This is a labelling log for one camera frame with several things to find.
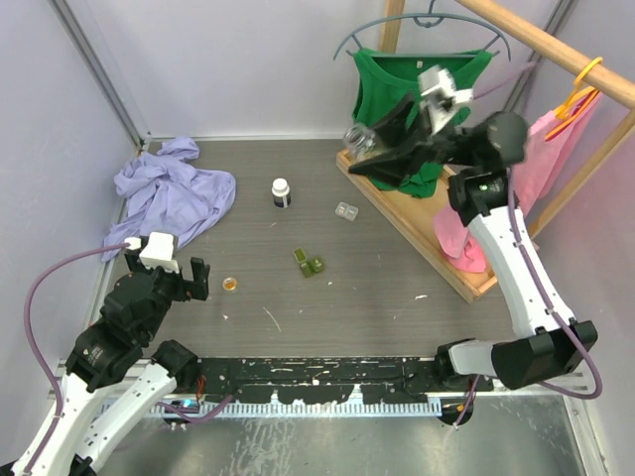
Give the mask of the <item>clear pill bottle orange cap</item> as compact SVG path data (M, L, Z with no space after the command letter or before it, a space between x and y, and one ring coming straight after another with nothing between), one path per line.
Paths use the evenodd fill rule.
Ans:
M355 164L365 160L376 149L375 133L363 124L354 124L343 135L343 143Z

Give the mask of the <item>green pill organizer box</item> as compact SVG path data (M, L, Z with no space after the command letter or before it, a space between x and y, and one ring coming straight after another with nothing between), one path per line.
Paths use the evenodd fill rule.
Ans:
M293 251L298 267L305 278L310 278L320 274L325 270L325 263L319 256L308 257L303 248L296 248Z

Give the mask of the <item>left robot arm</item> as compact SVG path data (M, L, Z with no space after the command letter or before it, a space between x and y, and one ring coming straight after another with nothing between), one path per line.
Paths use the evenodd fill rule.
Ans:
M54 406L28 449L2 466L2 474L95 475L163 397L197 384L197 356L175 340L164 341L130 387L103 407L142 358L172 303L208 297L210 267L203 259L191 259L187 280L177 263L146 266L141 255L126 252L128 274L105 297L99 319L76 338L56 382Z

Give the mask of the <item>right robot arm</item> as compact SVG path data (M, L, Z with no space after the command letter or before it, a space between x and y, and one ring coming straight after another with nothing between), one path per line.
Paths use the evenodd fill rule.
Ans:
M601 379L589 351L598 338L592 321L579 321L553 286L525 226L512 187L513 168L525 159L528 125L513 112L494 112L471 128L452 123L461 108L454 95L406 94L382 119L356 123L343 141L355 161L351 174L397 185L427 164L454 164L448 201L476 239L498 280L515 337L505 342L466 339L439 347L435 376L455 391L470 375L498 379L518 390L541 385L585 363L600 393Z

